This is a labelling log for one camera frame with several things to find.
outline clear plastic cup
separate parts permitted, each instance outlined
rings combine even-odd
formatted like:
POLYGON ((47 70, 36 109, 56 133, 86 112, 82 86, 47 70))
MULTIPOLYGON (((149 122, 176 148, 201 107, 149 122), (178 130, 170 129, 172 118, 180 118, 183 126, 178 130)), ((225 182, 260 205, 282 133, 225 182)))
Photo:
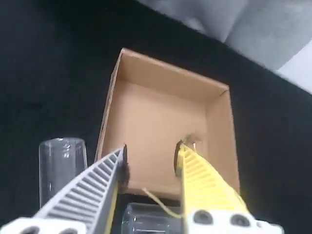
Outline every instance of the clear plastic cup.
MULTIPOLYGON (((180 213, 179 207, 168 207, 180 213)), ((122 234, 181 234, 181 219, 168 215, 153 204, 129 203, 123 215, 122 234)))
POLYGON ((39 145, 39 198, 42 207, 87 168, 84 140, 55 138, 39 145))

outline cardboard edge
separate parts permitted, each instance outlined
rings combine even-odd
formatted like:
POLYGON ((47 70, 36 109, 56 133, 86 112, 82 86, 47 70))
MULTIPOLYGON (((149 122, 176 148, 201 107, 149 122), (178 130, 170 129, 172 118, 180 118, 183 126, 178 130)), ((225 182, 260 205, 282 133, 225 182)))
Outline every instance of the cardboard edge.
POLYGON ((103 113, 103 119, 102 119, 101 128, 100 128, 100 132, 99 132, 99 136, 98 136, 98 140, 97 140, 97 150, 96 150, 96 155, 95 155, 95 162, 102 158, 102 150, 103 150, 103 143, 104 143, 104 138, 105 138, 105 133, 106 133, 108 115, 109 115, 109 110, 110 110, 112 100, 113 100, 114 87, 115 87, 115 83, 116 83, 116 78, 117 78, 119 64, 120 64, 122 54, 123 54, 123 50, 121 50, 121 52, 118 56, 116 65, 115 65, 113 72, 111 74, 110 84, 109 84, 108 92, 107 92, 107 96, 106 96, 106 103, 105 103, 105 108, 104 108, 104 113, 103 113))
POLYGON ((121 50, 121 53, 122 54, 125 54, 125 55, 128 55, 128 56, 131 56, 131 57, 136 57, 138 59, 142 59, 142 60, 146 60, 148 61, 149 63, 152 63, 154 65, 157 65, 157 66, 162 66, 164 67, 165 69, 168 69, 168 70, 171 70, 171 71, 174 71, 174 72, 177 72, 177 73, 184 73, 186 76, 190 76, 192 78, 195 78, 195 79, 198 79, 202 82, 205 82, 205 83, 208 83, 209 85, 214 85, 214 86, 217 86, 221 89, 223 89, 223 91, 226 91, 226 90, 229 90, 229 86, 226 85, 226 84, 223 84, 219 81, 216 81, 214 79, 211 79, 209 77, 205 77, 205 76, 202 76, 200 74, 197 74, 195 72, 191 72, 191 71, 188 71, 188 70, 185 70, 183 68, 180 68, 180 67, 177 67, 177 66, 174 66, 174 65, 171 65, 169 63, 166 63, 166 62, 163 62, 163 61, 160 61, 158 59, 155 59, 155 58, 151 58, 147 55, 143 55, 143 54, 140 54, 140 53, 137 53, 137 52, 134 52, 132 50, 129 50, 129 49, 126 49, 126 48, 122 48, 121 50))
POLYGON ((226 90, 223 92, 220 96, 226 95, 228 104, 229 104, 229 111, 230 111, 230 128, 231 128, 231 139, 233 142, 233 150, 236 156, 236 161, 235 161, 235 166, 237 168, 237 173, 236 173, 236 180, 238 181, 238 187, 237 187, 237 192, 240 194, 240 180, 239 180, 239 168, 238 168, 238 157, 237 157, 237 148, 236 148, 236 138, 235 138, 235 126, 234 126, 234 116, 233 116, 233 110, 232 110, 232 102, 231 102, 231 93, 230 90, 226 90))

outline string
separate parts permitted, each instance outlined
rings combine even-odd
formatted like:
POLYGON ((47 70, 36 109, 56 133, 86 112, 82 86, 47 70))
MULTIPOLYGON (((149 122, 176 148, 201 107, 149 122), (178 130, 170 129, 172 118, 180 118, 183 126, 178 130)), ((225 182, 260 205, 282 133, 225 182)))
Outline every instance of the string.
POLYGON ((149 196, 154 202, 156 202, 168 215, 174 217, 174 218, 182 218, 181 214, 176 214, 173 211, 171 211, 164 203, 162 203, 158 197, 156 197, 154 194, 149 192, 146 188, 142 188, 142 191, 146 193, 147 196, 149 196))

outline black cloth surface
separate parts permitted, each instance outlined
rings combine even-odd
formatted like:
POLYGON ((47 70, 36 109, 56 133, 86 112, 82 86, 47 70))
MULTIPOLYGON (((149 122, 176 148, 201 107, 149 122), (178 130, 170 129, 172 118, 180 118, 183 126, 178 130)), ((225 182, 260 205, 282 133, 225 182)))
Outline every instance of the black cloth surface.
MULTIPOLYGON (((3 0, 0 32, 1 224, 39 208, 41 141, 80 137, 94 161, 110 73, 126 47, 228 84, 242 197, 286 233, 309 227, 308 93, 131 0, 3 0)), ((120 196, 119 206, 133 199, 120 196)))

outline cardboard box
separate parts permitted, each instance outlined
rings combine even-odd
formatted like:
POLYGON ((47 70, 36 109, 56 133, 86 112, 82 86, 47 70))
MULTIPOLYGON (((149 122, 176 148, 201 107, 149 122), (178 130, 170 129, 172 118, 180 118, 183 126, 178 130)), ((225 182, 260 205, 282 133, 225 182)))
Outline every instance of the cardboard box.
POLYGON ((201 152, 239 192, 229 87, 148 56, 122 49, 111 76, 96 158, 128 146, 128 192, 146 187, 178 199, 174 152, 189 133, 201 152))

